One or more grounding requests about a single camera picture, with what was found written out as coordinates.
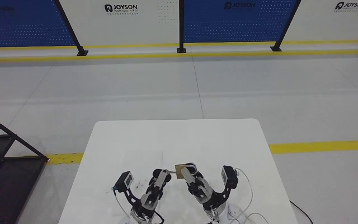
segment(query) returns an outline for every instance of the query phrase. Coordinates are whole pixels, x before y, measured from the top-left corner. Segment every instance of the white table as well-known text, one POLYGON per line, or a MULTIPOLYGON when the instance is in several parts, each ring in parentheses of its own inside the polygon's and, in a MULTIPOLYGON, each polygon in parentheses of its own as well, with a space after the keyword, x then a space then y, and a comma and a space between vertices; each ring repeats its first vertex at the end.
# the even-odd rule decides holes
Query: white table
MULTIPOLYGON (((91 134, 59 224, 117 224, 124 216, 111 187, 122 172, 134 176, 135 196, 145 192, 155 168, 175 169, 194 162, 217 191, 224 188, 223 165, 242 169, 250 178, 253 202, 247 213, 259 212, 270 224, 297 224, 260 124, 255 119, 152 120, 98 122, 91 134)), ((130 206, 123 194, 121 204, 130 206)), ((242 175, 229 202, 244 208, 250 189, 242 175)), ((202 206, 173 176, 157 211, 166 224, 208 222, 202 206)), ((252 216, 264 223, 259 216, 252 216)))

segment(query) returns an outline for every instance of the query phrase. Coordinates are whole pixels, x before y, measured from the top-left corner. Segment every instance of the fence post base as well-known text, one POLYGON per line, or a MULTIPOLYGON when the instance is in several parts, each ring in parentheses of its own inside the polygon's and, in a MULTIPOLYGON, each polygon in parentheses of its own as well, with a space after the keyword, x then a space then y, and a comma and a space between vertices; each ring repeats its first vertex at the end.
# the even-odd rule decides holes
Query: fence post base
POLYGON ((178 54, 186 53, 186 49, 185 48, 177 48, 177 53, 178 54))
POLYGON ((282 51, 279 47, 271 46, 270 48, 273 52, 281 52, 282 51))
POLYGON ((77 56, 86 56, 88 54, 88 50, 84 50, 83 46, 79 46, 77 56))

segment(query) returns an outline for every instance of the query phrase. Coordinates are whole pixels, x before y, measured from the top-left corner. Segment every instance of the black metal post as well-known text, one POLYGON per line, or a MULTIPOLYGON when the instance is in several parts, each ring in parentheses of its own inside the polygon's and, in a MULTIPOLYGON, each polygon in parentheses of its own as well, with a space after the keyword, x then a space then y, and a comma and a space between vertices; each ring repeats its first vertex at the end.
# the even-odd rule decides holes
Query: black metal post
POLYGON ((295 6, 294 6, 294 8, 293 8, 293 10, 292 10, 292 12, 291 12, 291 14, 290 14, 290 17, 289 17, 289 19, 288 19, 288 21, 287 21, 287 23, 286 23, 286 26, 285 26, 285 28, 284 28, 284 31, 282 32, 282 34, 281 34, 281 36, 280 36, 279 41, 277 41, 274 46, 271 46, 271 47, 270 47, 273 52, 281 52, 281 51, 282 51, 282 50, 280 49, 281 43, 282 43, 282 41, 283 41, 283 39, 284 39, 284 37, 285 37, 285 35, 286 35, 287 30, 289 29, 289 26, 290 26, 290 24, 291 24, 291 22, 292 22, 293 17, 294 17, 295 14, 296 14, 296 11, 297 11, 298 6, 300 5, 300 3, 301 3, 301 0, 297 0, 297 1, 296 1, 296 4, 295 4, 295 6))
POLYGON ((177 53, 186 53, 184 48, 184 0, 179 0, 179 48, 177 53))
POLYGON ((32 145, 28 144, 25 140, 23 140, 22 138, 20 138, 17 134, 15 134, 14 132, 10 131, 8 128, 6 128, 4 125, 0 124, 0 129, 3 130, 4 132, 6 132, 9 136, 11 136, 11 139, 15 139, 18 142, 20 142, 21 144, 23 144, 26 148, 28 148, 29 150, 31 150, 32 152, 36 153, 38 156, 40 156, 43 160, 45 160, 46 162, 49 161, 49 158, 47 158, 44 154, 42 154, 41 152, 39 152, 37 149, 33 148, 32 145))
POLYGON ((71 24, 70 24, 69 21, 68 21, 68 18, 67 18, 67 16, 66 16, 66 13, 65 13, 65 11, 64 11, 63 8, 62 8, 62 5, 61 5, 61 3, 60 3, 60 0, 54 0, 54 2, 55 2, 55 4, 56 4, 56 6, 57 6, 58 11, 59 11, 60 14, 61 14, 61 17, 62 17, 63 21, 64 21, 65 24, 66 24, 66 27, 67 27, 69 33, 71 34, 71 37, 72 37, 72 39, 73 39, 73 41, 74 41, 74 44, 75 44, 76 47, 77 47, 77 50, 78 50, 77 56, 86 56, 87 53, 88 53, 88 50, 84 50, 83 46, 81 46, 81 45, 79 44, 79 41, 78 41, 78 39, 77 39, 77 37, 76 37, 76 34, 74 34, 74 31, 73 31, 73 29, 72 29, 72 27, 71 27, 71 24))

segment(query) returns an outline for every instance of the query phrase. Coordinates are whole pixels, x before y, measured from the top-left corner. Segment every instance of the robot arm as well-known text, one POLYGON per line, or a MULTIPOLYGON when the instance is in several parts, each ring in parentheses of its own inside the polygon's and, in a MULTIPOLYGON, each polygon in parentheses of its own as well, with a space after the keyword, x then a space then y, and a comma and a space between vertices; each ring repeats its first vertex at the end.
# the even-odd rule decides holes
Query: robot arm
POLYGON ((167 170, 154 170, 149 187, 140 199, 136 198, 130 190, 134 179, 130 171, 122 173, 112 189, 114 192, 118 190, 125 194, 127 201, 132 205, 130 214, 138 224, 151 223, 158 201, 163 195, 163 188, 171 180, 171 177, 167 170))
POLYGON ((186 180, 189 192, 202 204, 206 214, 213 221, 219 222, 219 213, 223 211, 231 189, 235 189, 238 184, 235 170, 231 166, 223 166, 222 178, 225 189, 223 192, 218 193, 212 189, 203 175, 197 171, 195 164, 189 163, 179 166, 181 166, 180 174, 186 180))

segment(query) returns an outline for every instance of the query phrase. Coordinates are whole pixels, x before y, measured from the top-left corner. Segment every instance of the joyson logo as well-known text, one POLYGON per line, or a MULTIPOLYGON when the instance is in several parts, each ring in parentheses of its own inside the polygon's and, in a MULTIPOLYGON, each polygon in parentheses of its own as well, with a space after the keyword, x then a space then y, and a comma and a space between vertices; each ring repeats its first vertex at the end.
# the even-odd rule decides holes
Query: joyson logo
POLYGON ((335 7, 335 12, 357 12, 358 2, 340 2, 335 7))
POLYGON ((108 15, 138 15, 137 4, 106 4, 105 10, 108 15))
POLYGON ((225 10, 238 10, 244 8, 254 8, 256 2, 226 2, 224 9, 225 10))

